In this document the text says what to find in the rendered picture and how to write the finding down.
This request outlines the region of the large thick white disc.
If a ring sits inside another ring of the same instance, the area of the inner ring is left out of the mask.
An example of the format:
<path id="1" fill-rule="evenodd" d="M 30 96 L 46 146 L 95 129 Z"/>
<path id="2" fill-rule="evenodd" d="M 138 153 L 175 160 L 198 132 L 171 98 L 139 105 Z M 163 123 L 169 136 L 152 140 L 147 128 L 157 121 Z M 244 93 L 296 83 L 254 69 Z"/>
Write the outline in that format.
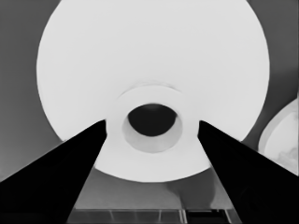
<path id="1" fill-rule="evenodd" d="M 55 133 L 68 141 L 104 121 L 96 169 L 144 183 L 210 167 L 201 122 L 243 140 L 269 78 L 265 34 L 248 0 L 61 0 L 36 59 L 39 97 Z M 124 135 L 127 115 L 150 103 L 173 108 L 182 125 L 179 140 L 160 153 L 140 151 Z"/>

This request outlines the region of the white round carrier with pins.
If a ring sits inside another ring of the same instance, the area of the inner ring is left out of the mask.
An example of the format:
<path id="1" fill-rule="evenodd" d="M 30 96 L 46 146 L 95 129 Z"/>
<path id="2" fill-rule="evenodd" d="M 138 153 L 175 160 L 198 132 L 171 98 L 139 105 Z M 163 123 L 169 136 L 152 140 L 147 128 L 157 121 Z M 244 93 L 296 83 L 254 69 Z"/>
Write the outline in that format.
<path id="1" fill-rule="evenodd" d="M 258 144 L 260 154 L 297 176 L 299 176 L 298 115 L 298 99 L 295 99 L 269 121 Z"/>

